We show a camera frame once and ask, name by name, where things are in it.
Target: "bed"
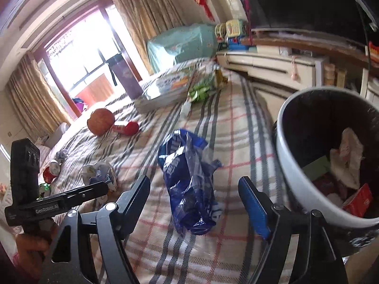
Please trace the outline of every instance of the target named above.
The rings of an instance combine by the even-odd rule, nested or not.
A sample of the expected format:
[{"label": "bed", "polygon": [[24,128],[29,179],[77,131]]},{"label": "bed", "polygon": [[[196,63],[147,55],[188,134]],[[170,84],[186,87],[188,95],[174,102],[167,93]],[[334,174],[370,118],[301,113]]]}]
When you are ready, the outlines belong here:
[{"label": "bed", "polygon": [[[167,72],[178,71],[190,63],[199,71],[217,67],[210,59],[198,59],[176,65]],[[54,154],[69,150],[60,176],[52,183],[52,193],[83,186],[80,175],[85,164],[106,160],[118,176],[118,196],[131,188],[138,176],[151,180],[149,198],[134,232],[125,240],[126,254],[140,283],[246,283],[257,265],[265,243],[254,236],[237,184],[242,176],[250,176],[260,191],[273,202],[287,204],[282,173],[270,139],[270,120],[255,91],[240,75],[223,70],[229,77],[227,87],[203,103],[194,104],[187,120],[179,117],[181,104],[139,115],[130,99],[123,95],[103,104],[114,112],[116,120],[137,120],[141,131],[125,137],[108,132],[96,137],[86,127],[88,116],[79,118],[46,158],[47,166]],[[163,174],[157,165],[157,150],[165,136],[177,128],[186,128],[205,137],[223,167],[214,174],[215,196],[224,207],[217,225],[206,235],[182,239],[171,222],[169,196]],[[81,212],[98,209],[96,201],[78,207]],[[64,215],[56,217],[60,223]],[[280,280],[289,280],[295,242]],[[96,237],[91,239],[92,253],[99,282],[106,283]]]}]

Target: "human hand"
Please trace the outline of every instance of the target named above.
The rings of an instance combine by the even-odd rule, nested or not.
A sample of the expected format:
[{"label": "human hand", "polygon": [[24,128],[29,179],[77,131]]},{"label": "human hand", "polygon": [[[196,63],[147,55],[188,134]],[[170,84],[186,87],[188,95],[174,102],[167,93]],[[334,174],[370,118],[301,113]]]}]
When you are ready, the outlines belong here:
[{"label": "human hand", "polygon": [[[51,227],[48,237],[51,240],[56,235],[58,226],[54,223]],[[42,258],[39,252],[44,253],[46,256],[50,244],[46,239],[39,236],[29,234],[17,234],[16,246],[18,251],[18,264],[22,267],[32,278],[39,279],[42,274]]]}]

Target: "blue gripper pad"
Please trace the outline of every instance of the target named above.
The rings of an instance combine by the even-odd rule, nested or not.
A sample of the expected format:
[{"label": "blue gripper pad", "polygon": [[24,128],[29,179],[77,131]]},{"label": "blue gripper pad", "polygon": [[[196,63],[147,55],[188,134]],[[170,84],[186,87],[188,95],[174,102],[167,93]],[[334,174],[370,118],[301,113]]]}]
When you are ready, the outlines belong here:
[{"label": "blue gripper pad", "polygon": [[261,235],[263,239],[267,240],[271,234],[270,228],[268,227],[267,212],[262,207],[262,204],[254,192],[261,197],[262,195],[266,196],[257,190],[248,177],[240,178],[238,182],[238,193],[249,215],[250,224],[258,235]]}]

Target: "window frame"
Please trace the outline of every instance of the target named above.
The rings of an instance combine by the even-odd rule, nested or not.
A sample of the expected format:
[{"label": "window frame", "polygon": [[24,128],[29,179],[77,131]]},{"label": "window frame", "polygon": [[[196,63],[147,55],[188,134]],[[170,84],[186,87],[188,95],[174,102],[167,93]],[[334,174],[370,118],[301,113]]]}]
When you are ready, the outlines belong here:
[{"label": "window frame", "polygon": [[[106,8],[109,7],[109,6],[111,6],[112,4],[113,4],[112,0],[96,0],[95,2],[87,5],[84,8],[80,9],[80,7],[79,7],[79,9],[77,9],[77,10],[75,10],[75,11],[73,11],[71,13],[71,14],[73,14],[72,16],[70,16],[71,14],[67,15],[66,19],[64,19],[60,24],[56,25],[56,28],[52,28],[48,32],[49,36],[46,37],[46,39],[44,39],[42,41],[42,43],[39,45],[39,47],[32,52],[32,54],[33,54],[33,56],[34,56],[34,58],[35,58],[35,60],[36,60],[37,63],[40,60],[42,60],[42,59],[44,60],[47,69],[49,70],[49,72],[50,72],[53,80],[55,81],[56,85],[58,86],[58,89],[60,90],[60,92],[62,93],[63,97],[65,98],[65,100],[67,101],[67,103],[69,104],[69,106],[71,107],[71,109],[73,110],[73,112],[75,113],[75,115],[77,117],[81,116],[81,112],[79,111],[79,109],[77,108],[77,106],[75,105],[75,103],[73,102],[73,100],[71,99],[71,96],[69,95],[69,91],[67,91],[65,89],[65,87],[63,86],[63,84],[59,80],[58,76],[56,75],[54,69],[52,68],[51,63],[50,63],[50,58],[49,58],[49,56],[47,54],[47,49],[52,44],[54,44],[63,34],[65,34],[67,31],[69,31],[75,24],[77,24],[81,20],[85,19],[90,14],[92,14],[92,13],[98,11],[98,10],[100,11],[100,13],[102,14],[102,16],[105,19],[106,23],[108,24],[109,28],[111,29],[111,32],[113,34],[114,41],[116,41],[115,44],[116,44],[117,49],[119,50],[119,53],[122,54],[122,56],[125,59],[126,63],[130,67],[130,70],[132,71],[132,73],[136,77],[137,81],[141,81],[142,80],[141,75],[139,74],[139,72],[138,72],[137,68],[135,67],[134,63],[132,62],[132,60],[131,60],[129,54],[127,53],[127,51],[126,51],[126,49],[125,49],[125,47],[124,47],[124,45],[123,45],[120,37],[116,33],[114,27],[112,26],[112,24],[111,24],[111,22],[109,20],[109,16],[108,16],[108,13],[106,11]],[[94,70],[92,70],[90,73],[87,73],[87,75],[84,76],[82,79],[80,79],[70,89],[70,91],[72,89],[74,89],[79,83],[83,82],[93,72],[95,72],[99,68],[103,67],[105,65],[105,62],[106,61],[103,60],[103,64],[101,64],[100,66],[98,66],[97,68],[95,68]]]}]

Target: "curtain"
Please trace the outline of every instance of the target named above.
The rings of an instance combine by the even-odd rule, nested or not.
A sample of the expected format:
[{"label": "curtain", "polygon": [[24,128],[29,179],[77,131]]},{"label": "curtain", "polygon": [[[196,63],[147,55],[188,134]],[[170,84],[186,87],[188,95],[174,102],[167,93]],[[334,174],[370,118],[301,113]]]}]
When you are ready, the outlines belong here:
[{"label": "curtain", "polygon": [[113,0],[126,28],[137,47],[147,71],[152,67],[147,53],[147,41],[164,31],[183,25],[171,0]]},{"label": "curtain", "polygon": [[72,123],[30,54],[21,59],[6,90],[21,125],[33,142],[38,137],[53,134],[63,122]]}]

